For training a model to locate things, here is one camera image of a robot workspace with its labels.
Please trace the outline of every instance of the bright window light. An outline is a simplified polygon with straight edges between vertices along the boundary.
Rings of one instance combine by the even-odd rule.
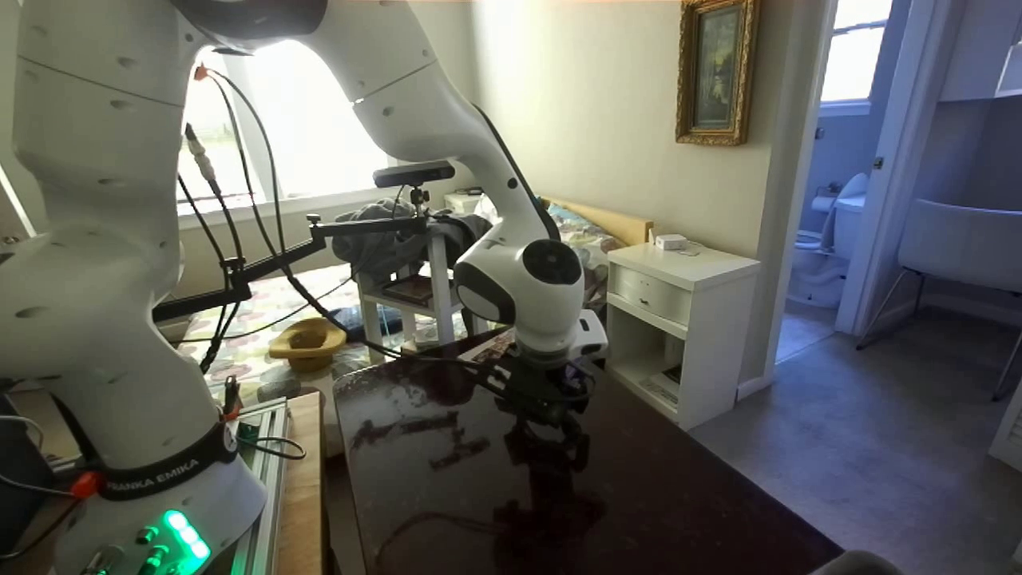
[[[204,56],[202,63],[241,82],[258,110],[277,159],[282,201],[369,191],[375,188],[375,171],[391,166],[391,156],[358,125],[329,66],[299,43],[277,43],[248,59]],[[256,122],[241,99],[234,99],[234,110],[246,138],[248,166],[266,162],[261,146],[254,146],[261,138]],[[228,205],[248,205],[234,127],[213,81],[193,82],[185,122],[193,122],[202,138]],[[179,171],[193,196],[204,196],[202,212],[218,212],[190,149],[181,149]],[[256,198],[261,205],[273,201],[273,182],[256,182]]]
[[[836,0],[824,105],[868,105],[892,0]]]

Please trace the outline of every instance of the table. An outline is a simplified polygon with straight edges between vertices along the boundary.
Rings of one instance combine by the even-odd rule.
[[[327,537],[323,537],[323,442],[321,442],[321,393],[287,398],[290,437],[308,450],[303,461],[287,464],[283,504],[282,504],[282,537],[277,537],[277,570],[321,575],[327,571]],[[46,504],[30,533],[39,533],[63,501]],[[53,537],[25,552],[21,558],[0,566],[12,571],[49,571]]]
[[[369,571],[806,575],[840,557],[606,377],[583,415],[586,469],[545,428],[513,435],[513,415],[452,361],[371,369],[337,398]]]

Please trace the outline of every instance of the white cabinet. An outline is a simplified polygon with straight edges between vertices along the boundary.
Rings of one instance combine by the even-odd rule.
[[[718,248],[610,254],[606,369],[680,428],[734,405],[760,264]]]
[[[1008,44],[1020,43],[1020,0],[969,0],[941,85],[944,101],[995,99]]]

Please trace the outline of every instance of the toilet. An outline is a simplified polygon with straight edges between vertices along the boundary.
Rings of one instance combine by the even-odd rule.
[[[868,173],[857,173],[834,198],[814,201],[827,212],[822,232],[798,230],[790,299],[806,307],[836,307],[857,254]]]

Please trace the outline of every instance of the bathroom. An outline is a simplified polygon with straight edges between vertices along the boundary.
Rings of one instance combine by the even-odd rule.
[[[907,0],[836,0],[777,361],[834,332],[903,18]]]

